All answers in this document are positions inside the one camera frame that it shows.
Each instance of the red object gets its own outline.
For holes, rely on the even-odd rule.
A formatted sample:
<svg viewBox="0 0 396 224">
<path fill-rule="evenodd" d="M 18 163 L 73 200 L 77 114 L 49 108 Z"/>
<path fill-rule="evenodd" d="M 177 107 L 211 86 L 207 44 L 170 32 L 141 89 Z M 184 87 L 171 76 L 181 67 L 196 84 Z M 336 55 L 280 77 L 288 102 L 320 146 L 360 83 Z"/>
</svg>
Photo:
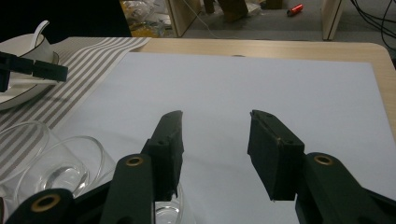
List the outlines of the red object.
<svg viewBox="0 0 396 224">
<path fill-rule="evenodd" d="M 299 4 L 291 9 L 288 10 L 287 14 L 288 17 L 292 17 L 294 15 L 296 15 L 297 13 L 301 12 L 301 10 L 303 10 L 303 4 Z"/>
</svg>

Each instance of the floor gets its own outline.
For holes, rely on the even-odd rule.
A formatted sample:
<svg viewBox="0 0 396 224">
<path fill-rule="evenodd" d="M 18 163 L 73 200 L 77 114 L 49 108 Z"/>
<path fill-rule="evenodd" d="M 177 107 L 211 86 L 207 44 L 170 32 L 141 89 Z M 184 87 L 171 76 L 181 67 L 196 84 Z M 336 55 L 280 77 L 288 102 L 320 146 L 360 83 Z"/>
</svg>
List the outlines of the floor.
<svg viewBox="0 0 396 224">
<path fill-rule="evenodd" d="M 199 18 L 195 19 L 182 38 L 323 41 L 321 2 L 321 0 L 283 0 L 282 9 L 277 10 L 263 10 L 257 4 L 248 3 L 248 8 L 251 9 L 249 14 L 231 23 L 223 20 L 223 13 L 218 5 L 215 5 L 216 11 L 213 14 L 206 14 L 203 8 Z M 365 12 L 379 18 L 383 18 L 389 4 L 389 0 L 357 0 L 357 2 Z M 288 8 L 298 4 L 304 5 L 303 11 L 294 17 L 287 17 Z M 390 4 L 386 18 L 396 21 L 396 0 Z M 384 27 L 396 33 L 395 22 L 385 22 Z M 380 30 L 368 24 L 349 0 L 346 0 L 333 41 L 376 43 L 386 47 L 391 58 L 396 59 L 396 50 L 394 50 L 396 38 L 385 35 L 385 41 L 390 48 L 387 47 Z"/>
</svg>

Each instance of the black clamp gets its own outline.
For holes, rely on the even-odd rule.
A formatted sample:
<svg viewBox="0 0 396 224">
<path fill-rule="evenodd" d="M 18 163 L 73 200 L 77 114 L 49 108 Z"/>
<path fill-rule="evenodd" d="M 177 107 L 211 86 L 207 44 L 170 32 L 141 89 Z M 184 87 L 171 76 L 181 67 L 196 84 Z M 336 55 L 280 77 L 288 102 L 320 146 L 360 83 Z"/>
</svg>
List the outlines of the black clamp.
<svg viewBox="0 0 396 224">
<path fill-rule="evenodd" d="M 272 114 L 253 110 L 247 153 L 273 201 L 294 201 L 300 223 L 396 223 L 396 202 L 364 189 L 335 157 L 304 143 Z"/>
<path fill-rule="evenodd" d="M 65 82 L 68 68 L 58 64 L 20 58 L 0 51 L 0 92 L 8 90 L 11 72 Z"/>
</svg>

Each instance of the brass screw insert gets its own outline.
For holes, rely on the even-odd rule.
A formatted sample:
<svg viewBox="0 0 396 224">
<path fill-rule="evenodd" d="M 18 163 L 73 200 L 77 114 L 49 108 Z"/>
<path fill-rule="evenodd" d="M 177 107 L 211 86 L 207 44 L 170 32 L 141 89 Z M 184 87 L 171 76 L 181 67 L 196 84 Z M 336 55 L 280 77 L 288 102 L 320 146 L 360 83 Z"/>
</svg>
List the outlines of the brass screw insert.
<svg viewBox="0 0 396 224">
<path fill-rule="evenodd" d="M 143 163 L 143 159 L 140 157 L 132 157 L 127 162 L 127 166 L 137 166 Z"/>
<path fill-rule="evenodd" d="M 328 156 L 317 155 L 316 157 L 314 157 L 314 160 L 322 165 L 332 165 L 332 158 Z"/>
<path fill-rule="evenodd" d="M 61 200 L 59 194 L 48 194 L 37 200 L 32 204 L 32 211 L 45 212 L 55 206 Z"/>
</svg>

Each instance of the striped cloth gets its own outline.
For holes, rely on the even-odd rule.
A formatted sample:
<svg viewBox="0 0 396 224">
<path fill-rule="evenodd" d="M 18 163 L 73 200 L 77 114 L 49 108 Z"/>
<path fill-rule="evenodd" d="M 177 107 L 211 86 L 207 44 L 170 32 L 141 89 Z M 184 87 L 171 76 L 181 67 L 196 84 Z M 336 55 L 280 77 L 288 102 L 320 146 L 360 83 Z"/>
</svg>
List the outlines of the striped cloth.
<svg viewBox="0 0 396 224">
<path fill-rule="evenodd" d="M 51 129 L 61 125 L 130 50 L 149 38 L 71 37 L 52 45 L 67 66 L 67 82 L 49 87 L 34 99 L 0 111 L 0 131 L 26 120 L 39 120 Z"/>
</svg>

